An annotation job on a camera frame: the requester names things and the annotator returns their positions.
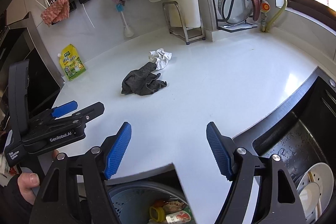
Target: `black sink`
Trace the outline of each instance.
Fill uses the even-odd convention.
[[[297,184],[314,164],[324,162],[336,175],[336,88],[319,67],[282,105],[259,123],[234,138],[252,154],[278,154]],[[336,220],[336,190],[316,222]]]

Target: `black sleeve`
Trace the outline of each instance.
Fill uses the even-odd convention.
[[[1,224],[28,224],[32,205],[25,201],[14,176],[6,187],[0,189]]]

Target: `kitchen counter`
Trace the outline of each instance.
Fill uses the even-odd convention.
[[[168,86],[148,96],[121,94],[124,77],[159,48],[173,53],[159,71]],[[105,112],[87,124],[84,140],[59,151],[83,154],[127,121],[132,139],[111,183],[142,179],[173,164],[197,223],[213,224],[231,183],[219,172],[207,124],[213,121],[223,135],[236,136],[276,109],[318,65],[269,33],[251,31],[186,46],[163,28],[89,60],[87,72],[64,85],[55,106],[75,100],[81,109],[100,101]],[[251,223],[257,194],[255,183],[245,223]]]

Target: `trash can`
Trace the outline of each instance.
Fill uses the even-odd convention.
[[[109,195],[122,224],[147,224],[149,207],[158,199],[178,198],[187,204],[183,192],[150,181],[115,185],[109,189]]]

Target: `yellow green hose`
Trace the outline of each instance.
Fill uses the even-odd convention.
[[[267,23],[265,30],[262,29],[263,32],[269,32],[269,29],[271,28],[273,22],[275,22],[275,21],[278,19],[278,17],[283,13],[283,11],[284,11],[284,10],[286,9],[286,7],[287,7],[287,4],[288,4],[287,0],[283,0],[283,5],[282,5],[282,7],[281,7],[280,10],[274,15],[274,17],[272,17],[272,19]]]

